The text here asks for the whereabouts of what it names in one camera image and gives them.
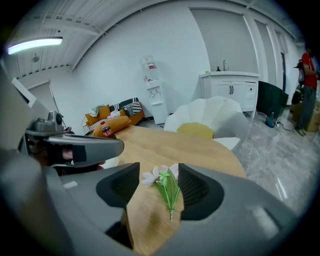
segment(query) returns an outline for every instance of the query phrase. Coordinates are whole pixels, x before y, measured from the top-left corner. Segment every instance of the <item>marble floor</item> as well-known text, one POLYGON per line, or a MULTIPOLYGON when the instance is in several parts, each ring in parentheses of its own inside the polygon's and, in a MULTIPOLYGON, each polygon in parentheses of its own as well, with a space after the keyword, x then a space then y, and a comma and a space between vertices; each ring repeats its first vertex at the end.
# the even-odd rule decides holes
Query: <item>marble floor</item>
MULTIPOLYGON (((247 116, 249 133, 236 153, 248 179, 283 201, 298 216, 302 215, 318 187, 320 174, 320 134, 301 137, 293 130, 292 113, 286 109, 278 118, 283 127, 269 128, 266 118, 247 116)), ((162 130, 154 121, 139 126, 162 130)))

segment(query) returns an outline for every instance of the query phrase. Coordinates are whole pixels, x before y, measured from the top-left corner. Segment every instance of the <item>round table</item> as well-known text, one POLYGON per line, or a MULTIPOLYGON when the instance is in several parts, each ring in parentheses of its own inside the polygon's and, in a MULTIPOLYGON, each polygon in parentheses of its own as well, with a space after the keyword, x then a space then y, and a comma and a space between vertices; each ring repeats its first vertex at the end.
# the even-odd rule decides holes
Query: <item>round table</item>
MULTIPOLYGON (((245 177, 237 157, 214 140, 138 126, 119 131, 116 137, 124 142, 119 164, 139 162, 140 181, 142 173, 152 172, 155 166, 170 167, 176 163, 245 177)), ((184 209, 183 197, 179 193, 172 222, 167 205, 153 184, 139 184, 126 209, 133 250, 151 255, 178 230, 184 209)))

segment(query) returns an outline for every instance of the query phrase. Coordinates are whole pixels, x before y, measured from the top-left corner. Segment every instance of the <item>red shirt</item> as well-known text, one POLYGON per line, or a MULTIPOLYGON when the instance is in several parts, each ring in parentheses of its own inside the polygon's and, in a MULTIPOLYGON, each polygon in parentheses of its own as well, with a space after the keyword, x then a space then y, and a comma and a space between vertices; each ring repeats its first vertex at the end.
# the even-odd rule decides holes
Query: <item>red shirt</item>
MULTIPOLYGON (((302 63, 307 64, 310 70, 315 71, 315 66, 308 53, 304 53, 302 55, 302 63)), ((315 75, 305 75, 304 84, 306 86, 311 86, 312 88, 317 89, 317 77, 315 75)))

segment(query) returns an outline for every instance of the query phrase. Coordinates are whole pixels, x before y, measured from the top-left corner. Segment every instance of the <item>camera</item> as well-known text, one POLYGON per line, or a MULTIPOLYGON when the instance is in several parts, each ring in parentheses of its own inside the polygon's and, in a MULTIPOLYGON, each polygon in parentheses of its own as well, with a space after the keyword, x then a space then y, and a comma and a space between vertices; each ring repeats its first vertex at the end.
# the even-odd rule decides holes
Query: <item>camera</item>
POLYGON ((59 133, 64 131, 63 115, 57 111, 50 111, 47 120, 38 118, 33 124, 33 130, 41 133, 59 133))

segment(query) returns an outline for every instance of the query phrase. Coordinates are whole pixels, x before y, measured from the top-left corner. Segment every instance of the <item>water bottle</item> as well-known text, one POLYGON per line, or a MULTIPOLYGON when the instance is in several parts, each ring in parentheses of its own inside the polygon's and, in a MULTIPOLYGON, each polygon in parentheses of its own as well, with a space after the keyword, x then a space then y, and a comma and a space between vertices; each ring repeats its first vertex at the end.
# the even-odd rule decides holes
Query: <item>water bottle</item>
POLYGON ((154 57, 151 55, 144 56, 140 60, 142 66, 143 79, 145 82, 151 82, 159 79, 158 69, 154 60, 154 57))
POLYGON ((109 139, 116 139, 116 135, 114 134, 114 132, 111 130, 109 125, 106 125, 106 122, 102 122, 101 123, 101 128, 102 128, 102 133, 106 138, 109 139))

